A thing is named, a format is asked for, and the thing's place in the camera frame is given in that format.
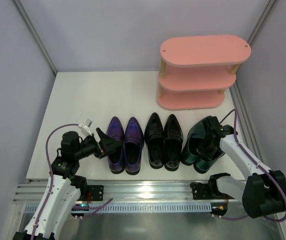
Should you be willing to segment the green metallic shoe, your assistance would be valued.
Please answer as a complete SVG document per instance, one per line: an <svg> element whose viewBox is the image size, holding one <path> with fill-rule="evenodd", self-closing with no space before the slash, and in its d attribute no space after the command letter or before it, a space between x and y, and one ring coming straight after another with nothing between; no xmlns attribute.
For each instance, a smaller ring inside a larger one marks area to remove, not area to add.
<svg viewBox="0 0 286 240"><path fill-rule="evenodd" d="M186 144L180 155L180 161L182 164L186 166L191 166L197 160L199 160L199 156L197 154L196 149L202 142L202 140L205 138L206 131L203 125L203 121L206 120L208 117L209 116L200 120L188 132Z"/></svg>
<svg viewBox="0 0 286 240"><path fill-rule="evenodd" d="M200 156L196 156L196 160L193 164L195 171L200 174L205 174L225 153L221 150L217 151L212 160L204 160Z"/></svg>

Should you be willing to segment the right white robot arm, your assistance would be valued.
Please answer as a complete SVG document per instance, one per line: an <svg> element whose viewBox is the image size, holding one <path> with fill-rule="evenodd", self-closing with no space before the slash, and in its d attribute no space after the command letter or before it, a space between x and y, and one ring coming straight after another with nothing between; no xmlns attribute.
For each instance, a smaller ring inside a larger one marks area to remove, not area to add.
<svg viewBox="0 0 286 240"><path fill-rule="evenodd" d="M243 174L245 181L236 180L229 173L210 176L209 189L213 196L229 196L240 203L251 218L285 213L286 177L273 171L261 162L237 138L236 130L230 125L221 125L215 116L201 121L205 136L196 148L197 155L205 162L226 154Z"/></svg>

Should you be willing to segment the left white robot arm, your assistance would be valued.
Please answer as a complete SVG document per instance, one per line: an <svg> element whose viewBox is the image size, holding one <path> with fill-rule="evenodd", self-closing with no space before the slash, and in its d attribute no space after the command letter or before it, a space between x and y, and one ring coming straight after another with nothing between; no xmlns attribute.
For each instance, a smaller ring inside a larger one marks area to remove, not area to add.
<svg viewBox="0 0 286 240"><path fill-rule="evenodd" d="M88 156L98 159L116 152L121 142L96 128L100 141L93 134L84 139L75 131L62 135L55 160L48 161L49 179L41 201L23 232L16 232L16 240L57 240L75 202L88 194L85 177L76 175L79 161Z"/></svg>

